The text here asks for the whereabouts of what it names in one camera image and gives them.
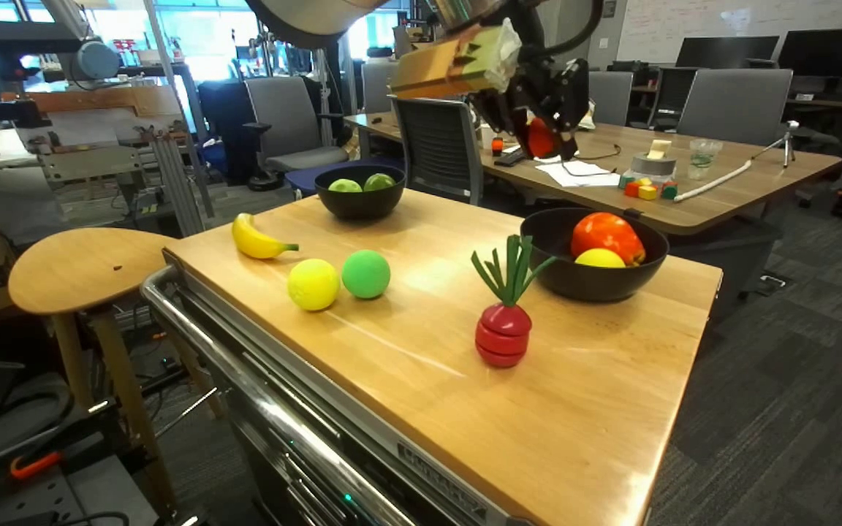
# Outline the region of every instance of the green leaves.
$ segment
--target green leaves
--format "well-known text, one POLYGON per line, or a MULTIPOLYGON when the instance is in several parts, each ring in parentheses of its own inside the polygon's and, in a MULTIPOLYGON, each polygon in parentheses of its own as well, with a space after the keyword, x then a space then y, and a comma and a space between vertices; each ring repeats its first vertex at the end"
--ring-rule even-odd
POLYGON ((533 260, 533 237, 506 237, 506 263, 500 260, 500 251, 490 248, 490 260, 480 260, 480 254, 470 254, 470 263, 480 273, 480 281, 503 300, 503 303, 517 303, 517 297, 528 288, 538 270, 550 260, 544 260, 534 270, 528 270, 533 260))

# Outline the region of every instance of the wooden stool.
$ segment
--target wooden stool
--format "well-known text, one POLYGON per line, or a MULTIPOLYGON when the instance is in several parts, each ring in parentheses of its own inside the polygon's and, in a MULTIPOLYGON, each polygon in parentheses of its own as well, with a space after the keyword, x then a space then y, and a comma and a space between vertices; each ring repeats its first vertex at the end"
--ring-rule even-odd
MULTIPOLYGON (((128 440, 148 455, 145 494, 158 511, 176 507, 176 494, 158 449, 153 418, 142 408, 141 383, 128 362, 125 342, 110 316, 110 300, 136 292, 136 285, 163 267, 161 248, 169 237, 125 229, 125 228, 77 228, 34 243, 17 257, 8 273, 14 307, 47 316, 59 342, 69 393, 79 406, 94 402, 88 368, 82 360, 77 313, 88 313, 88 323, 103 346, 103 364, 125 418, 128 440)), ((208 383, 191 349, 180 349, 180 364, 193 383, 208 383)))

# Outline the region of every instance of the paper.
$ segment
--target paper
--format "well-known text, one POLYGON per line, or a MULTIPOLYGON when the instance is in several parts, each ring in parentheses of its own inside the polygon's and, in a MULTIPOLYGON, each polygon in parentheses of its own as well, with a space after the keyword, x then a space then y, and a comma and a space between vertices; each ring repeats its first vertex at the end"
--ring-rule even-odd
POLYGON ((620 171, 584 159, 546 156, 534 167, 556 177, 562 186, 620 186, 620 171))

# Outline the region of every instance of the yellow ball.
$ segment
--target yellow ball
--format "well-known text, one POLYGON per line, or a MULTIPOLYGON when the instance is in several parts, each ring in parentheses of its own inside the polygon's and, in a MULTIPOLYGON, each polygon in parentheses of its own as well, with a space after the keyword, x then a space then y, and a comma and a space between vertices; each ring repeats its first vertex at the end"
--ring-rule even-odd
POLYGON ((340 273, 327 260, 300 260, 286 273, 286 292, 300 308, 327 308, 340 292, 340 273))

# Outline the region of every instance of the banana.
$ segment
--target banana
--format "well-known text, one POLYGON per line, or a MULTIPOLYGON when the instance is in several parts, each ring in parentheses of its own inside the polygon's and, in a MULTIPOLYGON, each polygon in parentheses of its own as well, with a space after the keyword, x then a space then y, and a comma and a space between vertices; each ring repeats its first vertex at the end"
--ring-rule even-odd
POLYGON ((299 251, 299 243, 283 243, 283 240, 262 232, 252 221, 252 212, 237 212, 230 232, 234 232, 239 254, 253 257, 253 260, 271 260, 271 257, 281 257, 283 251, 299 251))

